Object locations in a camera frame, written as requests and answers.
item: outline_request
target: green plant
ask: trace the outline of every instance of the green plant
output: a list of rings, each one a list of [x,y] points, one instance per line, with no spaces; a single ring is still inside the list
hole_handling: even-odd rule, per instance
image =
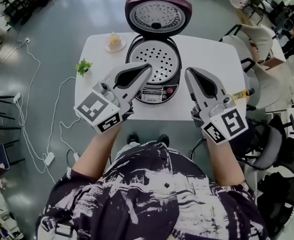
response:
[[[85,74],[92,66],[92,63],[89,63],[85,60],[85,58],[83,58],[83,60],[76,64],[76,69],[77,69],[77,73],[81,76],[83,76],[83,74]]]

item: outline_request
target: patterned shirt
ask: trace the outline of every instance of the patterned shirt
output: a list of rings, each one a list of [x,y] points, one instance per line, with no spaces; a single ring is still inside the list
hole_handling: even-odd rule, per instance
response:
[[[36,235],[39,240],[268,239],[245,182],[220,187],[183,154],[156,141],[118,155],[97,181],[68,170],[37,220]]]

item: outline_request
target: power adapter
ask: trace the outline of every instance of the power adapter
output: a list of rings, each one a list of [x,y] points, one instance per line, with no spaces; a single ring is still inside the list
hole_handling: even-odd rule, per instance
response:
[[[75,158],[75,161],[79,160],[79,155],[77,153],[73,153],[73,158]]]
[[[53,152],[49,152],[46,159],[45,159],[45,161],[44,161],[45,164],[47,166],[49,166],[51,164],[52,160],[54,160],[54,158],[55,158],[55,156],[54,156]]]
[[[16,103],[16,102],[20,99],[20,97],[21,97],[21,93],[18,92],[18,93],[16,94],[16,96],[13,97],[13,99],[12,99],[12,100],[13,100],[13,103]]]

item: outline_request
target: white cable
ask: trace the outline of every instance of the white cable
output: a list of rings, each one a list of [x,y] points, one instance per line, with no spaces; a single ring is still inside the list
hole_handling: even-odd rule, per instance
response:
[[[63,125],[65,128],[70,128],[70,127],[72,127],[73,126],[73,124],[75,123],[75,122],[78,122],[80,120],[80,117],[76,120],[76,121],[74,121],[74,122],[72,122],[72,124],[70,125],[70,126],[65,126],[65,124],[62,122],[62,121],[60,121],[59,122],[59,127],[60,127],[60,139],[61,139],[61,141],[63,142],[63,143],[65,143],[65,144],[67,144],[67,146],[74,152],[74,153],[76,153],[76,154],[78,154],[67,142],[65,142],[63,139],[62,139],[62,130],[61,130],[61,125]]]
[[[59,100],[59,97],[60,97],[61,86],[62,86],[65,82],[69,81],[70,79],[76,79],[76,78],[73,77],[73,76],[69,77],[67,80],[63,81],[63,82],[60,84],[60,87],[59,87],[58,97],[57,97],[57,99],[56,99],[56,102],[55,102],[55,108],[54,108],[53,115],[52,115],[51,132],[50,132],[50,136],[49,136],[49,139],[48,139],[47,153],[49,153],[48,149],[49,149],[49,144],[50,144],[50,140],[51,140],[51,136],[52,136],[53,122],[54,122],[55,114],[56,114],[56,106],[57,106],[57,103],[58,103],[58,100]],[[74,150],[74,149],[73,149],[73,148],[72,148],[67,142],[65,142],[65,141],[62,139],[62,133],[61,133],[61,125],[60,125],[60,123],[62,123],[63,126],[65,126],[66,128],[70,128],[70,127],[73,126],[73,124],[74,124],[75,122],[77,122],[77,121],[79,121],[79,120],[80,120],[80,118],[79,118],[78,120],[74,121],[74,122],[71,124],[71,126],[69,126],[69,127],[66,127],[66,126],[63,124],[63,122],[59,122],[59,127],[60,127],[60,138],[61,138],[61,140],[62,140],[64,143],[66,143],[66,144],[67,144],[67,145],[68,145],[68,146],[69,146],[74,152],[75,152],[75,150]]]
[[[31,85],[32,85],[32,83],[33,83],[33,80],[34,80],[34,78],[35,78],[37,72],[39,71],[39,68],[40,68],[41,62],[40,62],[39,60],[37,60],[37,59],[36,59],[36,58],[35,58],[35,57],[29,52],[28,44],[26,43],[26,45],[27,45],[27,53],[28,53],[29,55],[31,55],[32,58],[33,58],[35,61],[37,61],[37,62],[39,63],[39,66],[38,66],[38,68],[37,68],[35,74],[33,75],[32,79],[31,79],[31,82],[30,82],[30,85],[29,85],[28,96],[27,96],[27,105],[26,105],[26,113],[25,113],[25,115],[24,115],[23,112],[22,112],[22,106],[23,106],[23,94],[21,94],[21,105],[19,105],[19,102],[18,102],[18,101],[15,103],[16,106],[17,106],[17,108],[18,108],[18,110],[19,110],[18,123],[22,126],[22,133],[23,133],[24,139],[25,139],[25,141],[26,141],[26,145],[27,145],[27,148],[28,148],[28,150],[29,150],[29,154],[31,155],[31,158],[32,158],[32,160],[33,160],[33,163],[34,163],[34,165],[35,165],[37,171],[40,172],[41,174],[43,174],[43,173],[45,173],[46,170],[47,170],[49,176],[51,177],[52,181],[53,181],[54,184],[55,184],[55,180],[53,179],[52,175],[50,174],[49,169],[48,169],[48,166],[47,166],[46,163],[45,163],[45,160],[46,160],[46,158],[47,158],[47,154],[49,154],[49,145],[50,145],[50,140],[51,140],[52,133],[53,133],[53,123],[54,123],[54,118],[55,118],[55,114],[56,114],[56,106],[57,106],[57,103],[58,103],[58,100],[59,100],[59,97],[60,97],[61,87],[62,87],[62,85],[63,85],[65,82],[69,81],[70,79],[76,79],[76,78],[71,76],[71,77],[69,77],[67,80],[65,80],[64,82],[62,82],[62,83],[60,84],[60,86],[59,86],[59,93],[58,93],[58,97],[57,97],[57,100],[56,100],[55,105],[54,105],[54,111],[53,111],[53,116],[52,116],[52,123],[51,123],[50,136],[49,136],[49,138],[48,138],[48,145],[47,145],[47,149],[46,149],[47,154],[43,153],[43,154],[42,154],[42,157],[39,157],[39,156],[37,155],[37,153],[35,152],[35,150],[33,149],[32,144],[31,144],[31,142],[30,142],[30,140],[29,140],[29,137],[28,137],[28,134],[27,134],[27,132],[26,132],[26,128],[25,128],[25,123],[26,123],[26,121],[27,121],[27,113],[28,113],[28,104],[29,104],[29,96],[30,96]],[[66,126],[66,125],[65,125],[63,122],[61,122],[61,121],[59,122],[59,127],[60,127],[60,138],[61,138],[61,141],[64,142],[65,144],[67,144],[67,145],[68,145],[68,146],[69,146],[69,147],[70,147],[75,153],[76,153],[76,151],[75,151],[75,150],[74,150],[74,149],[73,149],[73,148],[72,148],[67,142],[65,142],[65,141],[62,139],[61,124],[62,124],[65,128],[68,129],[68,128],[71,128],[71,127],[74,125],[74,123],[78,122],[79,120],[80,120],[80,118],[77,119],[76,121],[74,121],[70,126]],[[38,168],[38,166],[37,166],[37,164],[36,164],[36,162],[35,162],[35,160],[34,160],[34,156],[33,156],[32,153],[33,153],[33,154],[34,154],[39,160],[42,160],[42,161],[43,161],[43,163],[44,163],[44,165],[45,165],[44,170],[39,170],[39,168]]]

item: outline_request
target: gray floor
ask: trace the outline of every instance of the gray floor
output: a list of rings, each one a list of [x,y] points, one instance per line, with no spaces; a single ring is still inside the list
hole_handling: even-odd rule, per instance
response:
[[[219,40],[234,24],[239,23],[235,10],[227,0],[188,0],[193,5],[193,15],[189,25],[182,32],[184,35]],[[59,85],[70,76],[75,76],[74,65],[86,39],[90,35],[131,32],[125,15],[125,0],[55,0],[42,10],[36,10],[32,18],[23,26],[18,40],[28,37],[31,40],[30,52],[41,61],[41,68],[32,84],[26,130],[34,150],[39,156],[45,153],[50,134],[50,125],[54,103]],[[11,29],[7,37],[7,47],[1,51],[3,57],[8,47],[16,45],[17,29]],[[18,49],[7,61],[0,65],[0,95],[26,95],[31,78],[37,69],[37,62],[26,52],[26,47]],[[66,124],[76,119],[73,111],[74,80],[62,88],[57,105],[54,133],[49,151],[55,154],[55,160],[49,169],[58,180],[65,172],[66,152],[68,147],[60,140],[59,121]],[[2,111],[18,117],[14,105],[2,105]],[[17,125],[4,120],[5,125]],[[142,142],[157,138],[166,133],[171,147],[185,154],[201,136],[192,122],[157,122],[127,121],[116,140],[113,156],[125,143],[128,133],[136,131]],[[6,173],[8,181],[3,195],[10,210],[16,216],[19,226],[28,239],[34,236],[34,223],[44,207],[48,194],[53,187],[47,173],[36,171],[24,142],[22,132],[6,131],[0,133],[2,142],[20,138],[20,142],[8,149],[11,158],[25,158],[26,163],[13,166]],[[82,153],[94,135],[94,131],[83,121],[71,129],[63,130],[63,137],[79,153]],[[211,175],[205,146],[197,149],[196,163]],[[42,169],[40,160],[36,163]]]

